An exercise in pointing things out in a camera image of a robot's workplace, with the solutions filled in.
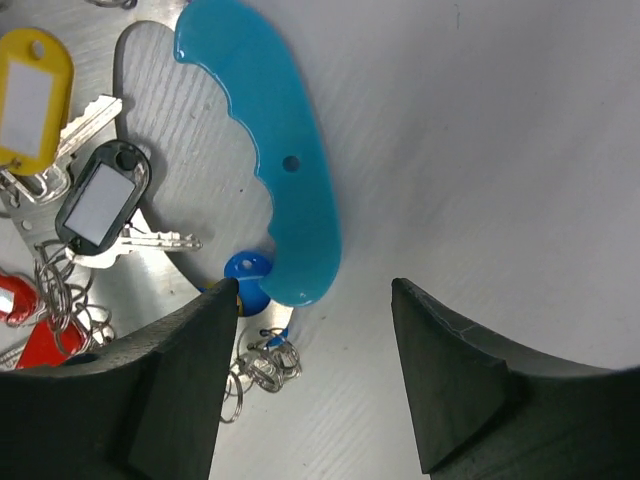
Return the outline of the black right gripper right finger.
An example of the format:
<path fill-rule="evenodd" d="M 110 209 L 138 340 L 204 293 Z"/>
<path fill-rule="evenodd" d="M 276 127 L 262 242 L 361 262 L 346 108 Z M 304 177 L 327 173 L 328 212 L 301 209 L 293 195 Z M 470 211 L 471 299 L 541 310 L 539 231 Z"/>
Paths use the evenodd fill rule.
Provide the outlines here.
<path fill-rule="evenodd" d="M 405 278 L 392 317 L 421 471 L 433 479 L 635 479 L 639 371 L 506 338 Z"/>

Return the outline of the metal key organizer blue handle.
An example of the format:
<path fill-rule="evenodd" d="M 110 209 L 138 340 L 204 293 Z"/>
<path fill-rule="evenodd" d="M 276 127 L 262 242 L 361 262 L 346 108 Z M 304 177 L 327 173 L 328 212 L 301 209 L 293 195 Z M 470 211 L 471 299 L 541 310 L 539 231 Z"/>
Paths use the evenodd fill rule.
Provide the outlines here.
<path fill-rule="evenodd" d="M 303 78 L 268 20 L 240 1 L 11 1 L 1 29 L 32 27 L 57 37 L 72 56 L 80 110 L 89 113 L 108 90 L 117 40 L 145 21 L 173 32 L 175 59 L 219 84 L 230 117 L 253 141 L 276 248 L 263 291 L 288 307 L 319 301 L 340 265 L 338 209 Z"/>

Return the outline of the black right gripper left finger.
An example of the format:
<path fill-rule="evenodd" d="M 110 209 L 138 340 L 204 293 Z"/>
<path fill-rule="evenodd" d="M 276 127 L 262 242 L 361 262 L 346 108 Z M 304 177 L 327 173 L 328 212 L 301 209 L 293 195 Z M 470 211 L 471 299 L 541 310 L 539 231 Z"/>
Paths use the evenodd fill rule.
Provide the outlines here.
<path fill-rule="evenodd" d="M 60 366 L 1 376 L 5 479 L 205 479 L 238 322 L 233 279 Z"/>

